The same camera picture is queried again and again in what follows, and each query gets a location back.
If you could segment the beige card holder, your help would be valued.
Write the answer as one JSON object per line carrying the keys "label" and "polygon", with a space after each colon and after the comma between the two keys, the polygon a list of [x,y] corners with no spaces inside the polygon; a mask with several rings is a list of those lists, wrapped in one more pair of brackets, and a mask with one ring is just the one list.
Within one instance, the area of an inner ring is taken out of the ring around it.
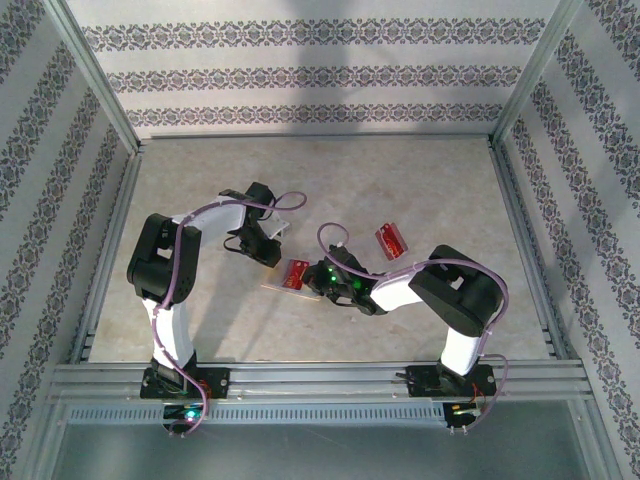
{"label": "beige card holder", "polygon": [[304,300],[320,300],[320,297],[305,286],[300,278],[284,272],[268,274],[266,279],[262,281],[261,286],[277,293],[293,295]]}

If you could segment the aluminium back rail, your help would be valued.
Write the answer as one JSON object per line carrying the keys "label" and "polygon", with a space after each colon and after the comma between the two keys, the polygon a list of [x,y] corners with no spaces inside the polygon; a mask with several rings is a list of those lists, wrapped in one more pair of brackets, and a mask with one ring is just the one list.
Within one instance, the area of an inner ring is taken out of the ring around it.
{"label": "aluminium back rail", "polygon": [[346,134],[293,134],[293,133],[256,133],[256,134],[164,134],[150,135],[141,139],[143,142],[170,140],[249,140],[249,139],[293,139],[293,140],[353,140],[353,139],[382,139],[382,138],[410,138],[428,140],[490,140],[490,134],[462,133],[398,133],[398,132],[349,132]]}

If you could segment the aluminium front rail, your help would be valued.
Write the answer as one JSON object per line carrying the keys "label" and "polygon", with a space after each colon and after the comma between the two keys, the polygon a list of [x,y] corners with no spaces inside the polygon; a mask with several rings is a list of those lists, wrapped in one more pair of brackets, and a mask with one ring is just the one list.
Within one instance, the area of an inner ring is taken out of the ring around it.
{"label": "aluminium front rail", "polygon": [[[593,396],[579,360],[500,360],[486,358],[504,401],[573,400]],[[406,362],[237,363],[230,370],[229,403],[404,401],[409,398]],[[54,370],[47,399],[135,401],[146,366],[85,363]]]}

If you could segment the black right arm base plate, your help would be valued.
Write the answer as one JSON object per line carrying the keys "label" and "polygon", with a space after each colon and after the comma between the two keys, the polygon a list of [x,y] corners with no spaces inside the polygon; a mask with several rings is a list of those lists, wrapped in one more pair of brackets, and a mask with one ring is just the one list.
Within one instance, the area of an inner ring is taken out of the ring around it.
{"label": "black right arm base plate", "polygon": [[405,378],[411,397],[473,397],[476,393],[493,395],[497,390],[489,365],[476,365],[465,376],[440,365],[410,365]]}

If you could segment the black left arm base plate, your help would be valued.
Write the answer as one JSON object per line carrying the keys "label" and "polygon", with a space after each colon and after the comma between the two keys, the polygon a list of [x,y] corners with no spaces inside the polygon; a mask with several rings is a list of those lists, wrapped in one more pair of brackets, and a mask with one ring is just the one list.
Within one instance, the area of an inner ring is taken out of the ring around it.
{"label": "black left arm base plate", "polygon": [[[190,376],[204,390],[208,399],[226,399],[230,370],[199,368]],[[147,368],[142,377],[140,398],[151,400],[200,400],[199,389],[176,370]]]}

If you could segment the aluminium side rail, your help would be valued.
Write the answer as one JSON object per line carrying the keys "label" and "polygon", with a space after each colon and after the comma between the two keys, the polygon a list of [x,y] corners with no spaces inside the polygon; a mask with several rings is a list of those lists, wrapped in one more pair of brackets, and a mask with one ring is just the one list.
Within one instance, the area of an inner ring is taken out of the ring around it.
{"label": "aluminium side rail", "polygon": [[537,237],[510,159],[493,144],[489,144],[489,153],[547,344],[548,355],[556,360],[579,360],[580,357],[565,331],[564,321],[547,283]]}
{"label": "aluminium side rail", "polygon": [[123,170],[118,195],[113,203],[108,229],[103,238],[100,256],[95,264],[90,289],[64,364],[79,364],[86,362],[89,358],[134,194],[144,149],[144,146],[140,146],[131,155]]}

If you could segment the aluminium frame post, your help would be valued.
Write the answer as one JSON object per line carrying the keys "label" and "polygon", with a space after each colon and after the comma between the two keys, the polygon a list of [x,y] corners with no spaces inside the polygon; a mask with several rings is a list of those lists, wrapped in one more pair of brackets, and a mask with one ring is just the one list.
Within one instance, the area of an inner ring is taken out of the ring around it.
{"label": "aluminium frame post", "polygon": [[66,1],[42,2],[47,15],[74,56],[83,77],[99,100],[125,148],[130,154],[138,153],[140,140]]}
{"label": "aluminium frame post", "polygon": [[559,0],[524,70],[501,112],[495,128],[489,135],[494,150],[504,140],[533,91],[552,57],[561,38],[569,28],[584,0]]}

